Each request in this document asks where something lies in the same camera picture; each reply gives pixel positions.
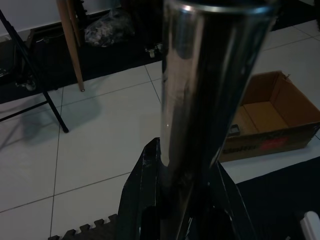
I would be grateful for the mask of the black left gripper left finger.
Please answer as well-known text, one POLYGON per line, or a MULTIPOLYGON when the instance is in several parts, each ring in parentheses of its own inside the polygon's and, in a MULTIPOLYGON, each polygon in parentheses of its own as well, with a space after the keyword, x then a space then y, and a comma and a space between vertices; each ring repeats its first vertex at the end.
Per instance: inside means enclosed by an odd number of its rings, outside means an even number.
POLYGON ((143 148, 121 193, 118 240, 161 240, 162 197, 159 184, 160 139, 143 148))

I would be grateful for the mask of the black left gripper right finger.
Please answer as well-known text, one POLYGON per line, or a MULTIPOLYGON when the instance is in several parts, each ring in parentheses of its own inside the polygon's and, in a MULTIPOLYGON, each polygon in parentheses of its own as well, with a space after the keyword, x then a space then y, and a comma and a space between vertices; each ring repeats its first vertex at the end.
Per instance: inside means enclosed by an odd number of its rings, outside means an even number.
POLYGON ((236 184, 217 161, 196 192, 193 240, 249 240, 250 216, 236 184))

